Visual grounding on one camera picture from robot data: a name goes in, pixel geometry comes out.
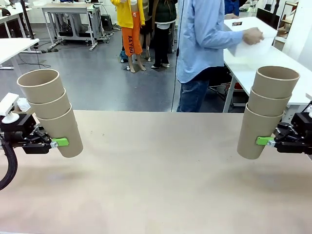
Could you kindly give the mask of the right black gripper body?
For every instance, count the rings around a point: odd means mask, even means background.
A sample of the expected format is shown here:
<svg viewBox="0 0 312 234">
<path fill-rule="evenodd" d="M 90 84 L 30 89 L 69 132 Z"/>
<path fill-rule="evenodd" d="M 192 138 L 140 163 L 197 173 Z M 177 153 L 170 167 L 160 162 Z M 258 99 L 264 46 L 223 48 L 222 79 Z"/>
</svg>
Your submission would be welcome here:
<svg viewBox="0 0 312 234">
<path fill-rule="evenodd" d="M 303 146 L 305 154 L 312 153 L 312 118 L 308 112 L 295 113 L 291 124 L 297 132 L 296 143 Z"/>
</svg>

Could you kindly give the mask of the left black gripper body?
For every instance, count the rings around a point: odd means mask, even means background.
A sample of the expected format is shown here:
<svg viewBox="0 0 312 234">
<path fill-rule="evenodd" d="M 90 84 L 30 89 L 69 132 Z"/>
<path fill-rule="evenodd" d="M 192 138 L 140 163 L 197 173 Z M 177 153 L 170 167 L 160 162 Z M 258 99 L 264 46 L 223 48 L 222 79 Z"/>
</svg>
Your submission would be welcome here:
<svg viewBox="0 0 312 234">
<path fill-rule="evenodd" d="M 19 118 L 13 123 L 2 123 L 0 118 L 0 130 L 4 134 L 4 139 L 11 143 L 13 147 L 22 147 L 26 154 L 34 154 L 34 131 L 36 121 L 32 115 L 18 114 Z"/>
</svg>

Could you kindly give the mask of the person's right hand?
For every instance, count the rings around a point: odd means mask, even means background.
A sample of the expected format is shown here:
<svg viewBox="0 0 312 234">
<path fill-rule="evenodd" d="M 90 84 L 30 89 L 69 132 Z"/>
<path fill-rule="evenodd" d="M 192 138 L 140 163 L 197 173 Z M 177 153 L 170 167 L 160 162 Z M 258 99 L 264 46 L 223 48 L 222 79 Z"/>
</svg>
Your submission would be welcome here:
<svg viewBox="0 0 312 234">
<path fill-rule="evenodd" d="M 248 45 L 258 44 L 263 39 L 263 33 L 257 27 L 244 30 L 243 32 L 243 41 Z"/>
</svg>

